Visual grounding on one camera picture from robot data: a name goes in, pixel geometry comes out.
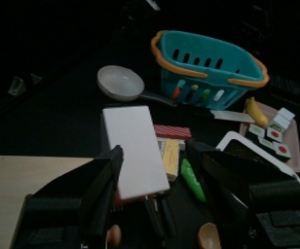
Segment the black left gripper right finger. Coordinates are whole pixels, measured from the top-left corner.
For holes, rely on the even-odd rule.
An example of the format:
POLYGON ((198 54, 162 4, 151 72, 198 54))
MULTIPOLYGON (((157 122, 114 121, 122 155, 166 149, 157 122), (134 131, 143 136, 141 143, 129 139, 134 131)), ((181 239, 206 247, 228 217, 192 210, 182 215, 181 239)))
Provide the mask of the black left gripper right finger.
POLYGON ((300 182, 232 141, 222 150, 190 140, 186 156, 224 249, 300 249, 300 182))

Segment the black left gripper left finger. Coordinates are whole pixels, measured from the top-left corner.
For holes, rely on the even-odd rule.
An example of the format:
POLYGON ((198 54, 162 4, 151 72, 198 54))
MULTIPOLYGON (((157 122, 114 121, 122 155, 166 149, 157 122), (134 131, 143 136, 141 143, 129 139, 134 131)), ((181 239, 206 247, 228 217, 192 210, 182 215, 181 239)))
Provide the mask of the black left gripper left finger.
POLYGON ((11 249, 111 249, 122 231, 111 210, 123 162, 115 147, 29 195, 11 249))

